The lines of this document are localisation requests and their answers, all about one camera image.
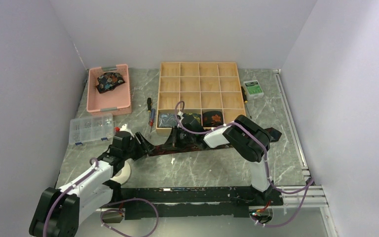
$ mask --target patterned cloth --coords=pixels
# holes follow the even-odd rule
[[[196,113],[184,113],[184,117],[192,116],[201,124],[201,114]],[[159,114],[157,117],[158,127],[173,127],[178,125],[175,119],[175,114]]]
[[[125,83],[120,73],[104,73],[98,77],[98,85],[95,86],[100,94],[114,90],[117,86]]]
[[[208,111],[203,113],[203,127],[218,127],[223,125],[223,113],[220,111]]]

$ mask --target green label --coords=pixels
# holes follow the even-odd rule
[[[257,81],[248,82],[245,83],[246,89],[248,89],[249,94],[260,94],[262,93],[261,86],[259,86],[259,83]]]

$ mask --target dark patterned bag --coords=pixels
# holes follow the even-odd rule
[[[114,90],[117,86],[125,83],[120,73],[104,73],[98,77],[98,85],[95,86],[100,94]]]

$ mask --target pink plastic bin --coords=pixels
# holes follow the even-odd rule
[[[125,81],[112,91],[100,94],[95,87],[97,78],[107,72],[120,73]],[[130,79],[128,77],[127,64],[118,64],[111,68],[91,68],[88,78],[88,100],[86,110],[92,115],[111,113],[112,115],[124,115],[131,113]]]

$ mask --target clear plastic box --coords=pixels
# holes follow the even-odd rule
[[[112,114],[74,118],[69,129],[69,144],[83,145],[84,142],[108,140],[114,137]]]

